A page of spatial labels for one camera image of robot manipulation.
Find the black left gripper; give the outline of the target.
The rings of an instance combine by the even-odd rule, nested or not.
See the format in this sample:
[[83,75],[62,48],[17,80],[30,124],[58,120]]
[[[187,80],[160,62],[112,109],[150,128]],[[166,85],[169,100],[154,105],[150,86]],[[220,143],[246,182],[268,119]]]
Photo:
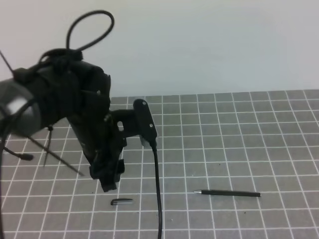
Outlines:
[[126,138],[138,132],[135,109],[111,111],[109,97],[85,94],[81,108],[68,121],[90,164],[91,177],[100,180],[103,192],[116,190],[125,171],[120,154]]

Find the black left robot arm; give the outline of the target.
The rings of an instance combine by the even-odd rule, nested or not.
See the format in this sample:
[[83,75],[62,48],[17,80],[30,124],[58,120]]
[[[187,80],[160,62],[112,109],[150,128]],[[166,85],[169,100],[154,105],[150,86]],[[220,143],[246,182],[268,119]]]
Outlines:
[[140,134],[142,103],[111,110],[111,77],[83,61],[77,50],[54,49],[45,60],[13,71],[0,84],[0,131],[32,136],[67,119],[90,165],[90,175],[105,192],[114,190],[125,170],[120,153],[127,138]]

